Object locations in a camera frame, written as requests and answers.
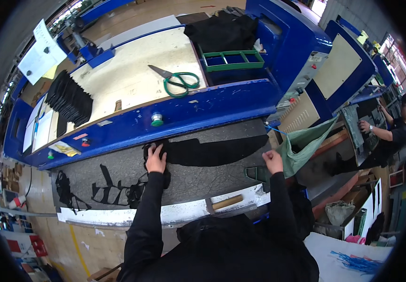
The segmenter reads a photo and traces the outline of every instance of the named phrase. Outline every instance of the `rubber mat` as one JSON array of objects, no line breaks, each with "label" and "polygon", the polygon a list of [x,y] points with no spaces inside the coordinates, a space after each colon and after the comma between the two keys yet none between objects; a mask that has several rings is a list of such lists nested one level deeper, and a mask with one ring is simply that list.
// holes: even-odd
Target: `rubber mat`
[{"label": "rubber mat", "polygon": [[[264,134],[266,134],[266,131],[263,122],[260,119],[254,119],[169,138],[169,141],[179,142],[196,138],[201,144],[204,144]],[[264,160],[261,155],[270,149],[269,142],[266,142],[262,148],[251,155],[222,166],[182,166],[168,163],[167,168],[171,173],[171,183],[169,188],[164,190],[162,205],[201,200],[260,183],[246,178],[244,168],[263,166]],[[123,206],[101,204],[93,201],[91,199],[92,183],[96,183],[99,187],[106,184],[99,166],[102,164],[107,167],[114,183],[120,180],[123,186],[135,184],[139,177],[145,173],[143,162],[142,146],[137,146],[58,167],[52,173],[54,205],[56,207],[65,207],[58,201],[54,184],[57,172],[63,170],[70,178],[71,192],[90,204],[93,209],[126,209]],[[111,197],[115,199],[117,194],[118,191],[115,190],[113,195],[110,193],[109,201],[111,201]]]}]

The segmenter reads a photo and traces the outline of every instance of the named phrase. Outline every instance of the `yellow floor line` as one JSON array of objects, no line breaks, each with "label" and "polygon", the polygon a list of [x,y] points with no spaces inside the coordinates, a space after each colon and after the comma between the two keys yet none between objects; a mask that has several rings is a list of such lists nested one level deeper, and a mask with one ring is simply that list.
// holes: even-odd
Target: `yellow floor line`
[{"label": "yellow floor line", "polygon": [[79,256],[79,259],[81,260],[81,264],[84,267],[84,270],[86,271],[87,276],[90,276],[90,271],[88,270],[88,268],[86,266],[86,262],[84,261],[84,258],[82,257],[81,251],[79,251],[79,245],[77,244],[77,241],[76,241],[76,235],[74,234],[73,225],[70,224],[69,226],[70,226],[71,237],[73,237],[74,246],[76,247],[77,255]]}]

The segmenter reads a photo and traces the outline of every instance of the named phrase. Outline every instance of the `white paper document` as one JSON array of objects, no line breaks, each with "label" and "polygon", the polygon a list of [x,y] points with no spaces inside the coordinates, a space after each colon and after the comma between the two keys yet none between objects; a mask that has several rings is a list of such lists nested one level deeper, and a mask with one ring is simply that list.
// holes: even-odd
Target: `white paper document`
[{"label": "white paper document", "polygon": [[57,64],[52,55],[40,53],[37,42],[26,52],[18,64],[19,70],[34,85],[50,68]]},{"label": "white paper document", "polygon": [[43,104],[44,97],[45,96],[43,96],[40,99],[40,101],[38,101],[37,105],[35,106],[34,110],[32,111],[31,115],[29,116],[29,120],[27,121],[27,124],[31,123],[31,121],[33,121],[37,117],[38,111],[40,110],[41,105]]},{"label": "white paper document", "polygon": [[44,19],[42,19],[35,27],[34,37],[37,43],[37,51],[44,53],[44,49],[48,47],[48,55],[53,56],[53,58],[57,61],[57,64],[61,63],[67,57],[67,54],[65,54],[65,52],[59,47],[57,42],[49,33],[44,23]]},{"label": "white paper document", "polygon": [[32,149],[33,152],[48,143],[53,112],[53,110],[50,110],[41,119],[39,119],[37,133],[35,134],[34,147]]},{"label": "white paper document", "polygon": [[26,127],[23,140],[23,153],[32,145],[32,134],[34,133],[35,122],[32,121]]},{"label": "white paper document", "polygon": [[49,34],[44,20],[34,29],[36,42],[26,52],[18,64],[19,70],[34,85],[54,65],[60,64],[67,54],[59,47]]}]

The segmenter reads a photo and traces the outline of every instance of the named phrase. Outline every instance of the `person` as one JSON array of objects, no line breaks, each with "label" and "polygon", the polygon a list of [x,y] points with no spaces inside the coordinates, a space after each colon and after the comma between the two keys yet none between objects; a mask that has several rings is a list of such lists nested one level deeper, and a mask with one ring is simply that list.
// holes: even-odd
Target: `person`
[{"label": "person", "polygon": [[126,232],[124,263],[117,281],[318,281],[316,261],[297,237],[296,220],[285,188],[281,156],[262,156],[270,177],[268,236],[255,232],[244,215],[204,217],[177,229],[180,243],[162,254],[161,197],[166,153],[148,150],[148,184],[132,226]]},{"label": "person", "polygon": [[336,164],[329,168],[332,175],[376,166],[386,167],[389,164],[388,160],[406,145],[406,94],[402,96],[401,102],[402,117],[396,119],[392,118],[381,104],[378,105],[378,110],[384,114],[390,130],[372,126],[367,121],[359,121],[359,128],[362,132],[372,132],[380,140],[375,149],[360,166],[357,166],[355,157],[344,161],[342,156],[336,153]]}]

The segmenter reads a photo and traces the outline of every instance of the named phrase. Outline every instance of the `scissors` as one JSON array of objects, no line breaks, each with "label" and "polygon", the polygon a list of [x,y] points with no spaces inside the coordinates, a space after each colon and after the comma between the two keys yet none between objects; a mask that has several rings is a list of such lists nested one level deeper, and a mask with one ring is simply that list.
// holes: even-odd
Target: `scissors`
[{"label": "scissors", "polygon": [[[184,96],[186,96],[187,94],[189,94],[189,89],[195,89],[195,88],[198,88],[198,86],[200,86],[200,79],[198,78],[198,76],[197,76],[196,74],[193,74],[193,73],[174,73],[174,74],[172,74],[170,71],[162,70],[162,69],[160,69],[160,68],[158,68],[158,67],[155,67],[154,65],[148,65],[148,66],[149,66],[153,71],[157,72],[158,74],[160,74],[160,75],[164,78],[164,88],[165,88],[167,94],[169,94],[170,96],[172,96],[172,97],[174,97],[174,98],[181,98],[181,97],[184,97]],[[183,78],[182,78],[183,75],[192,76],[192,77],[194,77],[194,78],[197,79],[197,82],[195,82],[195,83],[193,83],[193,84],[186,83],[186,82],[183,80]],[[178,79],[182,82],[182,84],[181,84],[181,83],[177,83],[177,82],[170,81],[170,79],[171,79],[172,77],[178,78]],[[170,84],[172,84],[172,85],[176,85],[176,86],[182,87],[182,88],[186,89],[186,92],[184,92],[184,93],[182,93],[182,94],[179,94],[179,95],[173,94],[172,92],[170,92],[170,91],[168,90],[167,83],[170,83]]]}]

